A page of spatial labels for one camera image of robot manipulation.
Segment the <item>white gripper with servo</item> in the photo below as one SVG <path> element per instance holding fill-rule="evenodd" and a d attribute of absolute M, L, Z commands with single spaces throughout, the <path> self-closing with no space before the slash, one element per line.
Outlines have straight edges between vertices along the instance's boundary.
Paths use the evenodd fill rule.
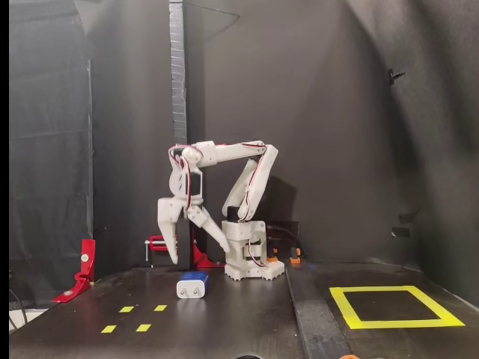
<path fill-rule="evenodd" d="M 160 198 L 157 202 L 157 222 L 173 264 L 178 263 L 176 223 L 181 214 L 213 237 L 226 254 L 230 252 L 230 246 L 222 229 L 209 212 L 204 207 L 200 207 L 199 203 L 187 205 L 186 200 L 177 197 Z"/>

